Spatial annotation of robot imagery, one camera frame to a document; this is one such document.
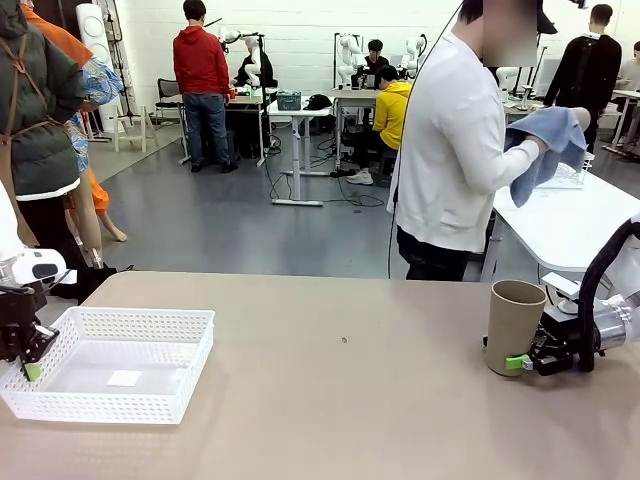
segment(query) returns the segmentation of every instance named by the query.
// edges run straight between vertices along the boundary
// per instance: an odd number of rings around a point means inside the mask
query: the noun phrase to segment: blue towel
[[[509,125],[505,152],[520,145],[527,135],[540,138],[549,146],[549,150],[511,184],[511,198],[518,208],[529,201],[535,187],[553,178],[558,163],[580,171],[587,149],[578,117],[570,108],[545,108]]]

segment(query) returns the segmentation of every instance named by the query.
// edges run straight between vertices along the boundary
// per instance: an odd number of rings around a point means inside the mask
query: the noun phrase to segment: white shoe
[[[369,172],[358,172],[351,177],[347,177],[347,182],[353,185],[373,185],[373,177]]]

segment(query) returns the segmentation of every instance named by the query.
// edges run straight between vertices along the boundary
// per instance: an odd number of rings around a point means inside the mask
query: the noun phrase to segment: baseball cap
[[[547,17],[547,14],[544,13],[544,10],[542,8],[543,0],[537,0],[537,1],[538,1],[538,33],[544,33],[546,35],[555,35],[556,33],[558,33],[558,29],[553,26],[553,23],[551,22],[551,20],[549,20],[549,17]]]

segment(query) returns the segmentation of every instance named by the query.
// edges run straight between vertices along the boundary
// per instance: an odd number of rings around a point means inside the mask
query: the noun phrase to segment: green puffer jacket
[[[82,70],[62,50],[27,25],[20,0],[0,0],[0,37],[18,55],[22,35],[27,35],[23,62],[44,95],[47,107],[25,75],[18,83],[18,103],[12,135],[47,120],[64,123],[83,100]],[[0,47],[0,132],[9,121],[14,66]],[[61,126],[45,125],[13,136],[11,166],[19,201],[58,197],[77,186],[78,161]]]

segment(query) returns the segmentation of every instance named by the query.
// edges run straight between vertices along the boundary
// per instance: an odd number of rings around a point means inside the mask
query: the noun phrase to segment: white label
[[[109,387],[135,387],[142,372],[137,370],[116,370],[107,382]]]

